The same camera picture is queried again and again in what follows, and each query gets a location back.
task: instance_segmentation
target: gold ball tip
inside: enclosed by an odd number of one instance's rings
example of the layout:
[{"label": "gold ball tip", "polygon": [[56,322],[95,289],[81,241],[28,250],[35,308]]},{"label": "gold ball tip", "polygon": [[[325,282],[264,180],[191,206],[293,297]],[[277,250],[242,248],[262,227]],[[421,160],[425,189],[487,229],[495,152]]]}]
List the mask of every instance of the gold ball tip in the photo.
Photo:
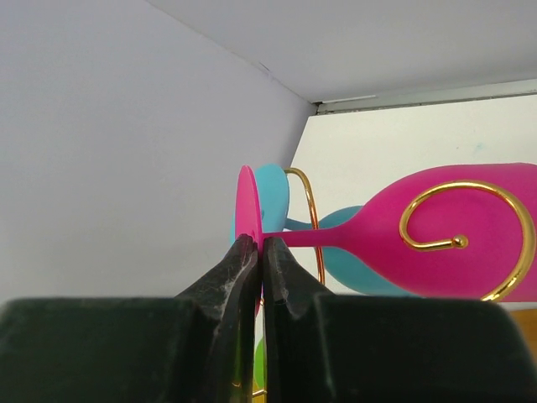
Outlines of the gold ball tip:
[{"label": "gold ball tip", "polygon": [[468,238],[465,237],[464,235],[457,235],[456,237],[453,237],[451,242],[453,243],[453,246],[455,248],[463,249],[466,246],[468,246]]}]

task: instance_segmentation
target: gold metal ring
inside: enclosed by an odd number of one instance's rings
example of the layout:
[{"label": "gold metal ring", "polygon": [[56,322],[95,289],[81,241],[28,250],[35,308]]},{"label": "gold metal ring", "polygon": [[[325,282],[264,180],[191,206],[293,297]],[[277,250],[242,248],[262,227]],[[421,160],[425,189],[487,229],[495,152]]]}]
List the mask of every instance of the gold metal ring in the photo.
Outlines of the gold metal ring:
[{"label": "gold metal ring", "polygon": [[442,183],[438,186],[420,193],[405,209],[399,221],[399,234],[404,242],[412,249],[417,250],[439,250],[450,248],[465,248],[468,245],[468,239],[464,235],[457,235],[451,239],[441,239],[433,242],[416,242],[408,233],[408,225],[410,216],[414,210],[429,197],[448,191],[451,189],[476,189],[491,193],[504,202],[509,204],[517,215],[522,229],[522,248],[520,250],[519,261],[514,266],[513,270],[500,285],[494,288],[491,292],[483,296],[482,301],[499,301],[503,299],[509,292],[522,281],[528,274],[529,268],[534,261],[535,247],[537,244],[535,237],[535,225],[531,214],[525,205],[511,192],[484,181],[453,181]]},{"label": "gold metal ring", "polygon": [[[302,170],[298,168],[288,168],[284,172],[289,175],[297,175],[302,181],[304,186],[305,198],[308,201],[308,208],[310,209],[311,226],[313,229],[319,229],[319,220],[317,219],[317,208],[315,207],[315,199],[313,198],[313,191],[311,190],[311,183],[308,177]],[[321,284],[325,284],[325,262],[322,256],[322,248],[315,247],[315,257],[317,259],[317,278]]]}]

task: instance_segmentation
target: black object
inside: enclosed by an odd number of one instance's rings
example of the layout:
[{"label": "black object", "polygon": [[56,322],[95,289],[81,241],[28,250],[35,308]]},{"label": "black object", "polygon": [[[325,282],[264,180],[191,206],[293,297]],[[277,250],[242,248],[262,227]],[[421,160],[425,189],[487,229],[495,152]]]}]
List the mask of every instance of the black object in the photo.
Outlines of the black object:
[{"label": "black object", "polygon": [[241,236],[175,299],[50,299],[0,316],[0,402],[228,402],[252,394],[263,277],[267,399],[537,401],[514,323],[480,301],[337,296],[278,238]]}]

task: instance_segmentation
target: brass hook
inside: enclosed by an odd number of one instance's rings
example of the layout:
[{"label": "brass hook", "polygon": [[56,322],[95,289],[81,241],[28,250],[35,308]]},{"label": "brass hook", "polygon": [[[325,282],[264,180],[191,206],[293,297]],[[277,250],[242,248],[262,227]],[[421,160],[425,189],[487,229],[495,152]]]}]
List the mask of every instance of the brass hook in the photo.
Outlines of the brass hook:
[{"label": "brass hook", "polygon": [[[308,208],[310,209],[311,226],[313,229],[319,229],[319,220],[317,219],[317,208],[315,207],[315,199],[313,198],[313,191],[311,189],[311,183],[308,177],[302,170],[298,168],[288,168],[284,172],[289,175],[297,175],[302,181],[304,186],[305,198],[308,201]],[[315,248],[315,257],[317,259],[317,278],[321,284],[325,284],[325,262],[322,255],[322,248]]]},{"label": "brass hook", "polygon": [[410,216],[422,202],[433,195],[450,189],[476,189],[491,193],[509,204],[519,218],[520,227],[522,229],[522,248],[520,250],[519,261],[500,285],[481,298],[482,301],[499,301],[511,292],[528,274],[529,268],[534,261],[537,244],[535,225],[531,214],[529,214],[525,205],[513,193],[484,181],[453,181],[442,183],[420,193],[404,209],[399,221],[399,234],[404,242],[412,249],[429,251],[449,248],[465,248],[468,245],[468,239],[464,235],[457,235],[451,239],[442,239],[440,241],[416,242],[409,236],[407,230]]}]

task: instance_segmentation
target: blue object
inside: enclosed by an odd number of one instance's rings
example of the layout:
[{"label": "blue object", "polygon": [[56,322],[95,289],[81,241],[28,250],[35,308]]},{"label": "blue object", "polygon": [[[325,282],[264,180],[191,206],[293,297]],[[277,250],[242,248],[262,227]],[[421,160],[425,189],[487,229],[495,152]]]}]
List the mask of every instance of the blue object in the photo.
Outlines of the blue object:
[{"label": "blue object", "polygon": [[[284,230],[289,210],[289,182],[279,165],[266,164],[255,170],[261,204],[261,225],[264,233],[277,233]],[[235,242],[235,213],[233,213],[229,242]]]},{"label": "blue object", "polygon": [[[348,221],[362,206],[342,208],[319,221],[319,228],[332,228]],[[311,229],[311,224],[287,219],[285,227],[291,230]],[[369,296],[414,296],[384,279],[359,258],[339,248],[323,248],[325,268],[332,277],[352,290]]]}]

